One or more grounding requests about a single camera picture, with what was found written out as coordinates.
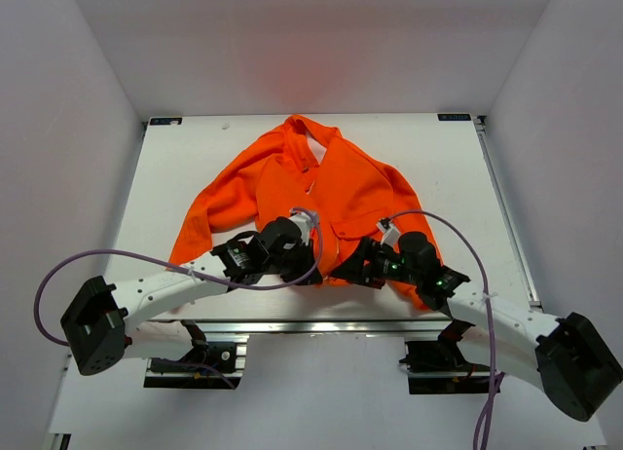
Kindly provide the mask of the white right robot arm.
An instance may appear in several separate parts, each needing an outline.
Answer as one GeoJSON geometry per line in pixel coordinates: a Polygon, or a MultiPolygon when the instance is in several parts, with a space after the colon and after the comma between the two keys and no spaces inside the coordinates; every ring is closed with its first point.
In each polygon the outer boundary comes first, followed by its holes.
{"type": "Polygon", "coordinates": [[[397,248],[364,238],[331,275],[374,288],[388,281],[409,284],[426,307],[450,319],[435,353],[409,360],[416,367],[460,371],[493,362],[580,422],[622,382],[621,364],[587,318],[555,317],[486,297],[468,276],[444,265],[422,233],[402,235],[397,248]]]}

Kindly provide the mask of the orange jacket with pink lining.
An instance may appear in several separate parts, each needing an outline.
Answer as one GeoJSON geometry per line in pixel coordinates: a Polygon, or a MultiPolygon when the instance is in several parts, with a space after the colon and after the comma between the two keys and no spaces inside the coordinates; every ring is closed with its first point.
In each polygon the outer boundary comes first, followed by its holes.
{"type": "Polygon", "coordinates": [[[401,233],[434,239],[416,192],[397,169],[365,154],[339,129],[293,115],[244,149],[196,196],[169,260],[190,262],[212,249],[213,234],[249,221],[263,229],[293,207],[319,215],[322,233],[313,239],[323,244],[319,270],[326,286],[343,285],[330,271],[361,238],[379,240],[383,218],[397,214],[401,233]]]}

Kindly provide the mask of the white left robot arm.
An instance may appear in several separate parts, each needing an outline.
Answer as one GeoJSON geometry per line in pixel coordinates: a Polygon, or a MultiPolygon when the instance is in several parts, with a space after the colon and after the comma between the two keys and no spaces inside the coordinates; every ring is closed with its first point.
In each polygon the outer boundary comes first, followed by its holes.
{"type": "Polygon", "coordinates": [[[318,232],[317,215],[295,208],[260,232],[242,233],[182,265],[166,264],[156,275],[86,281],[60,321],[80,374],[136,357],[174,361],[186,371],[207,367],[209,346],[200,328],[190,319],[159,316],[205,297],[259,290],[266,275],[284,286],[320,283],[318,232]]]}

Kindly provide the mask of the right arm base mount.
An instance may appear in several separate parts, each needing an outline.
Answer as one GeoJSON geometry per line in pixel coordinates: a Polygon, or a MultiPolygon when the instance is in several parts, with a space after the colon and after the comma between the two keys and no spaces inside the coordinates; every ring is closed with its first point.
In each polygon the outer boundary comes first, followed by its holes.
{"type": "Polygon", "coordinates": [[[401,321],[404,356],[399,369],[406,374],[411,395],[487,394],[487,360],[469,362],[459,350],[470,324],[459,321],[401,321]]]}

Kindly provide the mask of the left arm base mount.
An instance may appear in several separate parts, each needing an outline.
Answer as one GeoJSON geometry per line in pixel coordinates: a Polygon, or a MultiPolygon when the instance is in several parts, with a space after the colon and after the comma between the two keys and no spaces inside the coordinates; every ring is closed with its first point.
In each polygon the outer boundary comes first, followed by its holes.
{"type": "Polygon", "coordinates": [[[147,359],[146,389],[232,391],[241,381],[244,336],[205,331],[191,320],[182,320],[145,322],[135,339],[147,359]]]}

